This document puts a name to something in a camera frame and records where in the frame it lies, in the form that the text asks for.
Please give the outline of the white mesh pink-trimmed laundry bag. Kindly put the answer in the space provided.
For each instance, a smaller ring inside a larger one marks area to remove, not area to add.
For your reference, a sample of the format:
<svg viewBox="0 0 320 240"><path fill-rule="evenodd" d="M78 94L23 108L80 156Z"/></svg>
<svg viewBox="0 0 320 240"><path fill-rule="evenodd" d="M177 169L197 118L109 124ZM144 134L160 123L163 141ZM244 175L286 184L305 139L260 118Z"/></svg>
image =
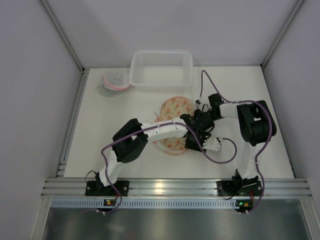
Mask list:
<svg viewBox="0 0 320 240"><path fill-rule="evenodd" d="M122 70L106 70L100 78L96 91L103 96L113 97L130 88L129 74Z"/></svg>

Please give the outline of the peach patterned laundry bag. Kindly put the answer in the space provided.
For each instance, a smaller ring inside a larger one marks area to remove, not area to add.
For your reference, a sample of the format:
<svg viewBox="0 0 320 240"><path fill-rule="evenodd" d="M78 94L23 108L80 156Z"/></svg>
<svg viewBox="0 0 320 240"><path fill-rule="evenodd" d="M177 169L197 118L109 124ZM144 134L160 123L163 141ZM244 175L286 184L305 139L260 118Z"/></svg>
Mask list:
<svg viewBox="0 0 320 240"><path fill-rule="evenodd" d="M172 120L183 114L194 115L192 101L184 96L174 96L167 99L159 110L155 112L155 122ZM181 155L187 151L185 137L172 137L154 141L155 147L169 155Z"/></svg>

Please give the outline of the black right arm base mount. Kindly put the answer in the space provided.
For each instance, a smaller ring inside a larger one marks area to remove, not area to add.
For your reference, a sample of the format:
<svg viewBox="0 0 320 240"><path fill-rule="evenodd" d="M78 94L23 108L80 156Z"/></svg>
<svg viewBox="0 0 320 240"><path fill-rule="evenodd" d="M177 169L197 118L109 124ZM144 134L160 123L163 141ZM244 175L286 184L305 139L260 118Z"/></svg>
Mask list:
<svg viewBox="0 0 320 240"><path fill-rule="evenodd" d="M242 178L237 169L231 180L220 180L216 186L218 196L225 200L230 200L233 197L260 196L263 190L257 174L253 178Z"/></svg>

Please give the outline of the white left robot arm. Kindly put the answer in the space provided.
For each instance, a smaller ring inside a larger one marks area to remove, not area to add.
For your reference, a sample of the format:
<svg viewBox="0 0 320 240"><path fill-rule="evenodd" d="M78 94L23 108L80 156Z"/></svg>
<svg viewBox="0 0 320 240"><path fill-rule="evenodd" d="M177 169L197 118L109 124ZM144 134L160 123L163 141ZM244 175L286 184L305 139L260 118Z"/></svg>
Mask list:
<svg viewBox="0 0 320 240"><path fill-rule="evenodd" d="M136 118L129 120L113 136L113 142L100 152L105 166L95 175L98 188L113 185L122 166L135 161L149 142L183 138L184 149L200 152L204 149L205 141L211 137L207 129L214 126L213 114L199 109L193 115L182 114L155 123L140 123Z"/></svg>

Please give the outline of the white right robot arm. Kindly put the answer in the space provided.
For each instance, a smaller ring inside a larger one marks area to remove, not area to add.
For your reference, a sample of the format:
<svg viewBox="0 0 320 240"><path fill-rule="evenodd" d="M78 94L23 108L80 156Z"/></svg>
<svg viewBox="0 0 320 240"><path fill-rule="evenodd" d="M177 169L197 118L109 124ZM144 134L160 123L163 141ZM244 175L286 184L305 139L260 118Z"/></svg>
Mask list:
<svg viewBox="0 0 320 240"><path fill-rule="evenodd" d="M222 98L218 93L208 97L207 111L195 110L192 122L195 124L195 135L189 133L185 147L195 151L214 149L219 139L213 139L209 132L214 128L214 121L223 118L237 119L244 147L240 164L235 170L233 180L239 182L258 180L258 156L264 151L271 138L277 133L277 127L264 100L232 102Z"/></svg>

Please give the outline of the white plastic basket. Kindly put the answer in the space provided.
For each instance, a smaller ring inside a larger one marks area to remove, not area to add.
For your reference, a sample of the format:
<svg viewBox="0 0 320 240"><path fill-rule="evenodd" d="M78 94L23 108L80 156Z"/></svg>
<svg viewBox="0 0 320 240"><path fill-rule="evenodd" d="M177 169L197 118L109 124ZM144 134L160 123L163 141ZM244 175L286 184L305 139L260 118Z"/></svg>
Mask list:
<svg viewBox="0 0 320 240"><path fill-rule="evenodd" d="M192 86L193 76L191 53L141 50L133 55L129 83L140 91L179 93Z"/></svg>

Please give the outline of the aluminium frame rail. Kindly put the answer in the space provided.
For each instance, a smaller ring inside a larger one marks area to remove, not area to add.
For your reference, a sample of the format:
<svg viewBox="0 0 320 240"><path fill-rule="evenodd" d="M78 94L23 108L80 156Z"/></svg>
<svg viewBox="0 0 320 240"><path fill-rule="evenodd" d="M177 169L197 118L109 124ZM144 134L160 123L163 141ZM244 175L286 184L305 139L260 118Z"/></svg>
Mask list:
<svg viewBox="0 0 320 240"><path fill-rule="evenodd" d="M129 197L218 197L220 179L148 179L128 178ZM86 183L83 178L52 178L44 182L42 197L82 197ZM299 178L267 178L264 197L269 199L310 199L307 180Z"/></svg>

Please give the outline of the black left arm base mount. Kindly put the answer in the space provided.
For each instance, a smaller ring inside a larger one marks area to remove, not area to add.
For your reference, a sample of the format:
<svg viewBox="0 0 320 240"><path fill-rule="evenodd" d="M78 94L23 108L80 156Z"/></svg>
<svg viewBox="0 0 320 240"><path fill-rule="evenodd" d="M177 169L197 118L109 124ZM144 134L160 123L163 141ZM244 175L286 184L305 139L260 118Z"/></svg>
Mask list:
<svg viewBox="0 0 320 240"><path fill-rule="evenodd" d="M100 174L93 171L95 173L94 180L85 181L85 196L87 197L120 197L128 196L129 192L129 181L127 180L118 180L111 185L104 186L100 180Z"/></svg>

